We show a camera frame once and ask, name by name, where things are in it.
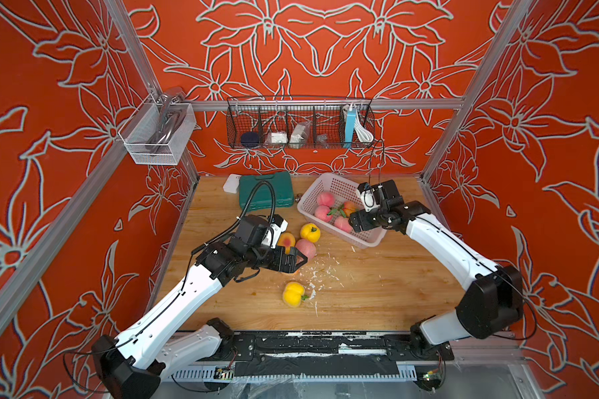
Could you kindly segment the pink peach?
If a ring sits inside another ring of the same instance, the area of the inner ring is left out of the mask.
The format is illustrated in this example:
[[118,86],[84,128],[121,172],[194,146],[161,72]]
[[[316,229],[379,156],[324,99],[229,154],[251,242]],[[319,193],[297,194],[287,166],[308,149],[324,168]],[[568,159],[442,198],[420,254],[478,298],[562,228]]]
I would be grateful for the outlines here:
[[333,219],[331,208],[327,205],[319,205],[314,211],[314,217],[325,223],[331,222]]
[[335,197],[328,191],[322,191],[316,197],[317,204],[332,208],[335,204]]
[[307,239],[300,239],[296,242],[296,249],[299,250],[308,259],[314,259],[317,255],[317,248],[314,243]]
[[349,219],[344,216],[338,216],[334,220],[334,227],[345,232],[346,234],[353,232],[353,227],[349,224]]

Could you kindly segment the yellow peach back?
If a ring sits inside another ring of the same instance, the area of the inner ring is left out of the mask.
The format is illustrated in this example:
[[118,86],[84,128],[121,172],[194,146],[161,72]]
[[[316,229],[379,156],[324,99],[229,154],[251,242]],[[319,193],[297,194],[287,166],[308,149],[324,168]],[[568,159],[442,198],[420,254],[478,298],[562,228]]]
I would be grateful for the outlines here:
[[301,239],[305,239],[314,244],[321,238],[321,230],[316,224],[304,224],[300,229],[299,235]]

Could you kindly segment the yellow peach front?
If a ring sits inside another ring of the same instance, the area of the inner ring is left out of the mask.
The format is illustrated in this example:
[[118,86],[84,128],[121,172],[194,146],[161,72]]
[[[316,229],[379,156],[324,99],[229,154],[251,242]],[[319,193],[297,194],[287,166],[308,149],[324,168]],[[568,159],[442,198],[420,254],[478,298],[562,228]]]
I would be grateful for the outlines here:
[[282,294],[283,302],[294,309],[301,306],[307,298],[304,286],[297,282],[286,284]]

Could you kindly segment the orange red peach front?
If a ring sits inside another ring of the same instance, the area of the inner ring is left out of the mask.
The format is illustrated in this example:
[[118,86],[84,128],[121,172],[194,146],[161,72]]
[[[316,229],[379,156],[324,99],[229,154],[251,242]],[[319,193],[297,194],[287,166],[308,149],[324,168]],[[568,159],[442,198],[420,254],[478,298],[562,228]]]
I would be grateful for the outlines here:
[[349,218],[352,214],[359,210],[358,206],[352,201],[346,201],[341,206],[341,212],[343,216]]

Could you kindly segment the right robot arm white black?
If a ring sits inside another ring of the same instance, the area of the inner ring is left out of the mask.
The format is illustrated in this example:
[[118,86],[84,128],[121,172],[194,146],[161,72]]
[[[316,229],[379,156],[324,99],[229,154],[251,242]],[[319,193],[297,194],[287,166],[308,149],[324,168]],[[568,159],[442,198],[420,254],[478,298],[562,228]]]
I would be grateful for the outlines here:
[[464,244],[419,201],[407,202],[394,181],[362,183],[357,195],[364,209],[349,217],[354,232],[376,228],[399,232],[427,249],[464,289],[453,311],[414,324],[413,352],[427,352],[446,342],[486,339],[523,316],[522,275],[502,267]]

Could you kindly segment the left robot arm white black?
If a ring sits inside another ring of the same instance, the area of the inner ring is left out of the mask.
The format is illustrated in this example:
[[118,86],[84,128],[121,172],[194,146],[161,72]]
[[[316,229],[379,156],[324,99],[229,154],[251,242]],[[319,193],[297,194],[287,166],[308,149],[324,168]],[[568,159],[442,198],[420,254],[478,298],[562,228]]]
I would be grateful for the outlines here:
[[142,318],[116,337],[96,340],[93,361],[109,394],[150,398],[168,378],[228,346],[233,332],[221,319],[211,319],[184,337],[172,336],[227,284],[245,281],[246,269],[294,274],[306,264],[299,250],[278,244],[287,228],[278,214],[238,217],[227,231],[193,250],[182,280]]

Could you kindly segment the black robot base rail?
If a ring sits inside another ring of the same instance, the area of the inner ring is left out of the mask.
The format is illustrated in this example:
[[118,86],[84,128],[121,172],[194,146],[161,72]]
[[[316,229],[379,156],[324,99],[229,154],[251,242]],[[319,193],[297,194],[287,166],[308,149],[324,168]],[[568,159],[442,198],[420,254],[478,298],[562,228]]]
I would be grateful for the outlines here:
[[422,349],[409,332],[238,331],[203,362],[237,377],[404,377],[401,366],[423,374],[453,360],[449,343]]

